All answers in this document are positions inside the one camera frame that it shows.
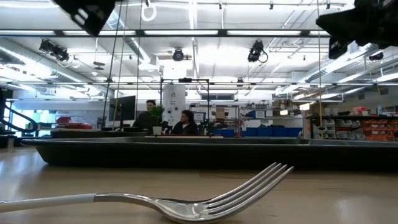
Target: fork handle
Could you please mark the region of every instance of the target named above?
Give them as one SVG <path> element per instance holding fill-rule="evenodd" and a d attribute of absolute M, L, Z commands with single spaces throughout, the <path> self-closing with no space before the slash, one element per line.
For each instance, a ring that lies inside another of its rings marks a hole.
<path fill-rule="evenodd" d="M 60 197 L 37 198 L 15 201 L 0 201 L 0 213 L 45 208 L 77 203 L 93 203 L 96 194 L 67 195 Z"/>

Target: wooden table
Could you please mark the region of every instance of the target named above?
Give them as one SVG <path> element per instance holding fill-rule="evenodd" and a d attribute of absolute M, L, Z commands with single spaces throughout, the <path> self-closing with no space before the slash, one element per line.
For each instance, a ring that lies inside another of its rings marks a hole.
<path fill-rule="evenodd" d="M 0 199 L 90 192 L 129 192 L 196 200 L 222 194 L 256 172 L 50 167 L 33 149 L 0 150 Z M 393 224 L 398 220 L 393 174 L 294 172 L 230 224 Z M 97 203 L 1 213 L 0 224 L 172 223 L 136 205 Z"/>

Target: person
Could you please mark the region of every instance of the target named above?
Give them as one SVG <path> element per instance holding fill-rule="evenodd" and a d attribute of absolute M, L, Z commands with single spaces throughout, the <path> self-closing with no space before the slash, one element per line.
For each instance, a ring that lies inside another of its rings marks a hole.
<path fill-rule="evenodd" d="M 181 119 L 175 124 L 172 134 L 198 134 L 198 126 L 193 120 L 192 111 L 183 110 L 181 112 Z"/>
<path fill-rule="evenodd" d="M 156 102 L 154 100 L 147 100 L 147 111 L 138 115 L 132 126 L 137 127 L 142 131 L 152 131 L 152 127 L 155 124 L 155 121 L 149 112 L 155 106 Z"/>

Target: fork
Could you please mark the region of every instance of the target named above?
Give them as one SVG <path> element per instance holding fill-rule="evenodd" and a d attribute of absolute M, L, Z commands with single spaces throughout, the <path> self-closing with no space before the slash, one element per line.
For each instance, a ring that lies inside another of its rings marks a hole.
<path fill-rule="evenodd" d="M 122 202 L 153 208 L 178 223 L 214 223 L 250 207 L 292 170 L 293 167 L 275 162 L 239 187 L 208 200 L 187 201 L 123 193 L 81 194 L 3 201 L 0 202 L 0 213 L 77 203 Z"/>

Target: monitor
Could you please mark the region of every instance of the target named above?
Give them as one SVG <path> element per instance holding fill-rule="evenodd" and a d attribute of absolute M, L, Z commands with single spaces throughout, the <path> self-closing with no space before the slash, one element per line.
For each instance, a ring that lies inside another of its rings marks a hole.
<path fill-rule="evenodd" d="M 113 121 L 114 110 L 116 108 L 116 99 L 111 99 L 109 102 L 109 121 Z M 134 120 L 136 114 L 136 96 L 127 96 L 118 98 L 118 107 L 115 121 L 120 121 L 120 112 L 123 110 L 123 121 Z"/>

